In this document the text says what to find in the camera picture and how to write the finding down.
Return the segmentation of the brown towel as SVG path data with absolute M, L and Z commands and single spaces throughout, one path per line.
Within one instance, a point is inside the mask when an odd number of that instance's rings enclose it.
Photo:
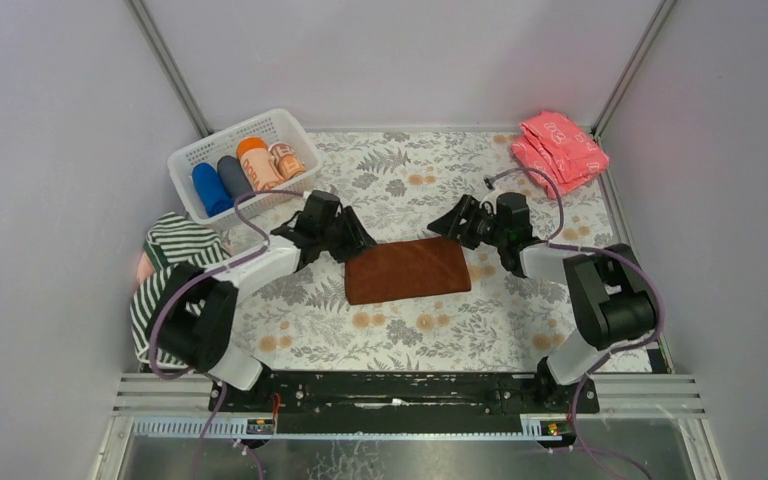
M 345 265 L 351 305 L 468 292 L 472 282 L 462 247 L 443 237 L 377 245 Z

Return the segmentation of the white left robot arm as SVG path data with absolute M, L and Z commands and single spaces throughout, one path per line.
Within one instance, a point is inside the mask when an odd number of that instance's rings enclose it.
M 297 273 L 323 253 L 345 263 L 376 246 L 354 209 L 337 196 L 311 190 L 302 197 L 303 207 L 263 233 L 260 246 L 207 266 L 172 267 L 148 322 L 148 362 L 158 377 L 175 376 L 159 364 L 159 356 L 169 354 L 184 371 L 240 391 L 252 389 L 266 367 L 231 340 L 238 300 Z

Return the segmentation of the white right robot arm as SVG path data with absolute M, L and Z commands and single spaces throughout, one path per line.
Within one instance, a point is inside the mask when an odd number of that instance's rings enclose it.
M 502 267 L 518 278 L 566 286 L 575 329 L 538 365 L 537 376 L 548 387 L 579 382 L 611 353 L 636 345 L 662 324 L 657 295 L 628 245 L 598 249 L 543 240 L 522 194 L 493 192 L 484 200 L 465 195 L 428 228 L 464 248 L 494 247 Z

